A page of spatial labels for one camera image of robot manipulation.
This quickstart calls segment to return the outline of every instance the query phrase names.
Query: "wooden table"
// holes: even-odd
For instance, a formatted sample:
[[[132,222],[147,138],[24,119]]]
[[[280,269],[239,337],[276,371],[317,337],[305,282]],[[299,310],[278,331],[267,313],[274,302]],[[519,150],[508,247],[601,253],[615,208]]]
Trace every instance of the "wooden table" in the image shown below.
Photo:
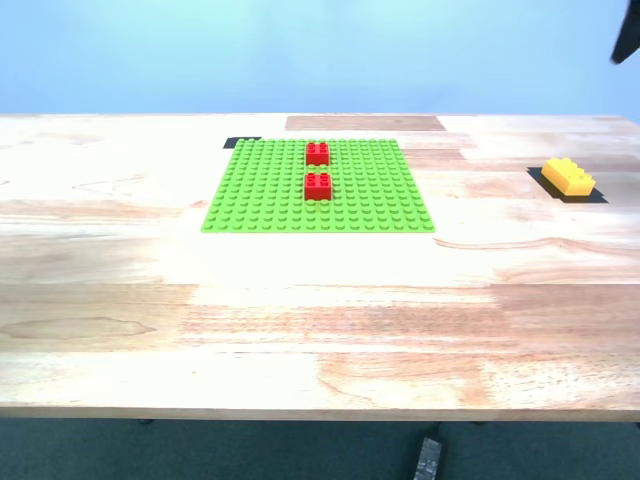
[[[201,234],[231,136],[395,138],[437,233]],[[639,282],[623,118],[0,117],[0,415],[640,421]]]

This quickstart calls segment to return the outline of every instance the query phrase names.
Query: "table top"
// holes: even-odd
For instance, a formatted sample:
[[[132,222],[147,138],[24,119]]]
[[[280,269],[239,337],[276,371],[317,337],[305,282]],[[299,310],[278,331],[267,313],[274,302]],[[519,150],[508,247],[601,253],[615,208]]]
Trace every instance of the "table top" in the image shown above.
[[[395,138],[437,231],[202,234],[238,136]],[[2,116],[0,415],[640,421],[639,207],[620,117]]]

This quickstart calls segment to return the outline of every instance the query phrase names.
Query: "blue backdrop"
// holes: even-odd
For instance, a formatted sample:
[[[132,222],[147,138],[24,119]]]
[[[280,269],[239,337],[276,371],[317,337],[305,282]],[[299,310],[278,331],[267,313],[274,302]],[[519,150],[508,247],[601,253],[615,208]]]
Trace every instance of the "blue backdrop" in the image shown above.
[[[0,0],[0,111],[621,114],[626,0]]]

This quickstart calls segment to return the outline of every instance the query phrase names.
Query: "green baseplate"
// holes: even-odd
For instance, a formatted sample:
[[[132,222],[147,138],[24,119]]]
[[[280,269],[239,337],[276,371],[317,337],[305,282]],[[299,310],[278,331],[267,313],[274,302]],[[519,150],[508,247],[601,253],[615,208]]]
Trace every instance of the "green baseplate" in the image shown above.
[[[306,166],[309,142],[329,166]],[[331,174],[331,200],[304,200],[306,173]],[[435,231],[395,140],[239,140],[202,225],[220,232]]]

